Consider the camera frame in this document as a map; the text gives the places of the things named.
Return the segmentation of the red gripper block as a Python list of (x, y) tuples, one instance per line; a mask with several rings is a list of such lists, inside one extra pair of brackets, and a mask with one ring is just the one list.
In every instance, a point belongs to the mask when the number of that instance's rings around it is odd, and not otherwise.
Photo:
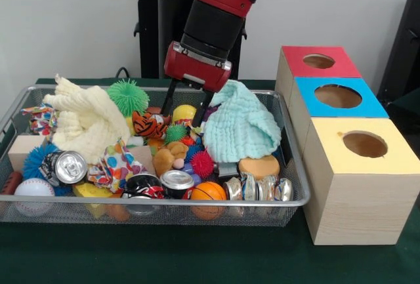
[(199, 127), (215, 92), (219, 92), (230, 77), (232, 63), (217, 61), (188, 50), (179, 42), (172, 41), (164, 63), (165, 75), (172, 77), (160, 114), (169, 115), (173, 105), (173, 94), (178, 81), (183, 79), (203, 87), (205, 98), (196, 110), (193, 127)]

